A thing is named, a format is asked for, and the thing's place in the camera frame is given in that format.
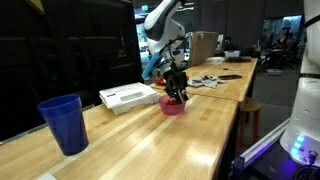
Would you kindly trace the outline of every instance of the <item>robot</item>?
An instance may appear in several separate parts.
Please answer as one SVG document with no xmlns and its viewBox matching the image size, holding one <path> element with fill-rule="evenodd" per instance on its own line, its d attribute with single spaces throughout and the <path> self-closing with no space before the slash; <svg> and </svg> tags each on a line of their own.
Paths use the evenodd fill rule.
<svg viewBox="0 0 320 180">
<path fill-rule="evenodd" d="M 281 146 L 300 164 L 320 167 L 320 1 L 304 0 L 307 46 L 293 111 Z"/>
<path fill-rule="evenodd" d="M 187 77 L 180 72 L 172 55 L 172 50 L 185 40 L 185 30 L 171 17 L 184 5 L 185 0 L 163 0 L 144 22 L 147 43 L 152 57 L 142 73 L 143 79 L 152 77 L 159 71 L 166 80 L 165 91 L 169 97 L 175 98 L 177 104 L 188 100 L 186 95 Z"/>
</svg>

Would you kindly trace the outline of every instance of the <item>pink bowl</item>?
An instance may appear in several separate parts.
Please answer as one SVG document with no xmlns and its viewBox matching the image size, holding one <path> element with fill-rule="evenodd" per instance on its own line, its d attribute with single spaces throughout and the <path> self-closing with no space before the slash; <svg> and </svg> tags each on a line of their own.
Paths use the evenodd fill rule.
<svg viewBox="0 0 320 180">
<path fill-rule="evenodd" d="M 161 110 L 166 115 L 177 115 L 184 112 L 184 108 L 186 106 L 186 101 L 182 104 L 177 105 L 168 105 L 168 100 L 174 100 L 174 98 L 170 98 L 168 95 L 161 96 L 158 100 Z"/>
</svg>

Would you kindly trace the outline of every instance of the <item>stool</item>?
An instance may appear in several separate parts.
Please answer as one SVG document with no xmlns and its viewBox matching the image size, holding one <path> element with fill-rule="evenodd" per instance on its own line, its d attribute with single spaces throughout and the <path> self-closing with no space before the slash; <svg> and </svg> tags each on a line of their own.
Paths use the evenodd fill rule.
<svg viewBox="0 0 320 180">
<path fill-rule="evenodd" d="M 238 140 L 238 148 L 246 147 L 243 143 L 244 139 L 244 129 L 246 126 L 247 114 L 253 112 L 253 134 L 252 142 L 253 144 L 258 141 L 258 130 L 259 130 L 259 114 L 260 114 L 261 104 L 252 99 L 246 98 L 243 107 L 241 108 L 241 128 L 240 128 L 240 138 Z"/>
</svg>

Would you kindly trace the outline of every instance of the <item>blue plastic cup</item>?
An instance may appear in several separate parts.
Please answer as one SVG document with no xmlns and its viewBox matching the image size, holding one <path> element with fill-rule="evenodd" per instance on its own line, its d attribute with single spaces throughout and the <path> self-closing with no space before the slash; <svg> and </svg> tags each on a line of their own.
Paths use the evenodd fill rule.
<svg viewBox="0 0 320 180">
<path fill-rule="evenodd" d="M 66 156 L 83 151 L 89 144 L 81 106 L 80 97 L 75 94 L 55 97 L 37 106 Z"/>
</svg>

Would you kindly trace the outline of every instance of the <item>wooden tabletop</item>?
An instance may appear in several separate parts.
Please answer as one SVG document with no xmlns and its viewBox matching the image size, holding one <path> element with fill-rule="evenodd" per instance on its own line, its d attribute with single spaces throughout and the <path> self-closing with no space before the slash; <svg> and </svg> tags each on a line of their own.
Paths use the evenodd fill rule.
<svg viewBox="0 0 320 180">
<path fill-rule="evenodd" d="M 89 146 L 74 156 L 63 156 L 48 128 L 10 142 L 0 147 L 0 179 L 211 179 L 237 102 L 189 97 L 178 116 L 158 104 L 118 116 L 104 105 L 85 111 Z"/>
<path fill-rule="evenodd" d="M 246 97 L 247 91 L 249 89 L 249 85 L 254 75 L 255 67 L 257 65 L 257 59 L 251 59 L 250 62 L 241 62 L 241 63 L 228 63 L 223 62 L 220 64 L 217 63 L 205 63 L 201 65 L 197 65 L 191 67 L 185 72 L 187 76 L 190 78 L 200 76 L 200 75 L 212 75 L 212 76 L 220 76 L 220 75 L 230 75 L 230 74 L 239 74 L 242 76 L 241 79 L 229 80 L 226 84 L 218 84 L 215 89 L 209 87 L 187 87 L 187 93 L 197 94 L 202 96 L 209 97 L 218 97 L 224 99 L 235 100 L 238 102 L 243 102 Z M 230 71 L 223 70 L 223 68 L 234 68 L 239 69 L 239 71 Z M 154 89 L 164 89 L 165 86 L 151 84 L 150 85 Z"/>
</svg>

